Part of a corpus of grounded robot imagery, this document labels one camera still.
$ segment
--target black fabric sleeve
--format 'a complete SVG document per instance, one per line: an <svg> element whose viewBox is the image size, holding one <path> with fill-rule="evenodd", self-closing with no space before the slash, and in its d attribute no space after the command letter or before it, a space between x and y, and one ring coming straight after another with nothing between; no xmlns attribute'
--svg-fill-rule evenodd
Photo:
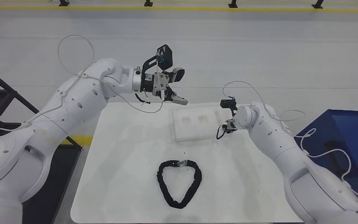
<svg viewBox="0 0 358 224"><path fill-rule="evenodd" d="M199 188L199 185L201 183L202 174L201 174L201 170L199 169L199 167L196 164L196 162L193 162L191 160L187 160L187 166L193 167L195 169L194 181L191 184L191 186L189 187L188 191L186 192L182 202L179 203L176 200L173 200L173 198L169 194L168 188L167 188L166 184L164 183L163 176L162 176L163 169L165 167L167 167L167 166L179 167L177 165L178 162L179 162L178 160L169 160L169 161L163 162L159 166L159 170L157 172L157 179L158 179L158 183L159 183L159 186L161 188L161 191L163 193L164 199L169 204L169 206L173 207L173 208L181 209L181 208L185 208L185 206L187 206L187 204L190 202L190 200L192 199L192 197L196 193L196 191Z"/></svg>

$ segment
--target floor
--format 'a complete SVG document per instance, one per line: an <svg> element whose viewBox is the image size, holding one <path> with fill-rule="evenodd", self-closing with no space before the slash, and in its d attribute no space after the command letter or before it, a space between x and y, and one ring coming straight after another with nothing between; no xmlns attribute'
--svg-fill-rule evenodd
<svg viewBox="0 0 358 224"><path fill-rule="evenodd" d="M298 133L327 109L358 109L357 22L354 13L0 11L1 78L41 108L70 77L56 54L66 35L87 37L96 59L111 57L132 67L168 44L174 66L186 70L173 89L190 103L219 102L225 83L246 81L278 114L304 111L303 119L288 124ZM75 72L88 63L91 51L84 41L71 39L60 53ZM245 85L227 91L239 103L259 99ZM136 101L133 95L126 98ZM30 116L14 102L1 120ZM97 119L72 134L93 135ZM81 154L56 224L73 223L69 210L87 153L88 148Z"/></svg>

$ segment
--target black bracket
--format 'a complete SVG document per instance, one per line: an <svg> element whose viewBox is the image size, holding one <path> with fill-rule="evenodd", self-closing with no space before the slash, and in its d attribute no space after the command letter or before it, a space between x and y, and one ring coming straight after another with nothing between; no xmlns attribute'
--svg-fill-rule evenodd
<svg viewBox="0 0 358 224"><path fill-rule="evenodd" d="M236 0L232 0L229 4L229 8L237 8Z"/></svg>
<svg viewBox="0 0 358 224"><path fill-rule="evenodd" d="M153 6L153 2L151 2L150 0L145 0L144 6L151 7Z"/></svg>
<svg viewBox="0 0 358 224"><path fill-rule="evenodd" d="M27 108L29 108L33 113L37 114L40 112L36 107L34 107L30 102L28 102L25 98L23 98L16 90L11 88L4 80L0 78L0 86L4 90L0 90L0 115L2 115L5 109L9 106L13 99L17 99L20 103L24 104ZM4 125L10 124L11 127L7 128ZM7 129L15 129L17 126L14 126L15 123L1 123L1 127ZM75 140L71 139L70 136L66 138L72 145L75 146L76 149L83 151L83 147L80 146Z"/></svg>
<svg viewBox="0 0 358 224"><path fill-rule="evenodd" d="M69 2L66 2L66 0L60 0L61 4L59 4L58 6L68 6Z"/></svg>
<svg viewBox="0 0 358 224"><path fill-rule="evenodd" d="M323 0L318 0L318 1L316 2L316 4L313 4L313 5L312 5L312 7L313 7L313 8L323 8L323 7L321 6L322 3L323 3Z"/></svg>

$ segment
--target metal clasp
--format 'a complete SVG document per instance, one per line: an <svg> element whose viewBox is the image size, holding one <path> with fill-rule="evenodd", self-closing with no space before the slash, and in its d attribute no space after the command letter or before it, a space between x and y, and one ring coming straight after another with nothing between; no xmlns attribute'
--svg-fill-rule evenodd
<svg viewBox="0 0 358 224"><path fill-rule="evenodd" d="M183 160L183 161L177 162L177 165L178 165L178 166L187 166L187 164L188 164L188 161L187 161L187 160Z"/></svg>

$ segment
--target white tabletop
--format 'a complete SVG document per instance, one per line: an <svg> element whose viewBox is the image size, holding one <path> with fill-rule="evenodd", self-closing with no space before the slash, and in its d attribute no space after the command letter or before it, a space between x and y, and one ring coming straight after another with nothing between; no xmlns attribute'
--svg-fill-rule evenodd
<svg viewBox="0 0 358 224"><path fill-rule="evenodd" d="M301 222L289 207L283 179L245 130L229 137L175 142L172 109L145 114L125 103L101 113L71 209L77 223ZM158 104L141 106L155 110ZM157 171L167 160L193 160L202 182L184 209L170 207ZM190 167L167 167L163 178L181 201L193 181Z"/></svg>

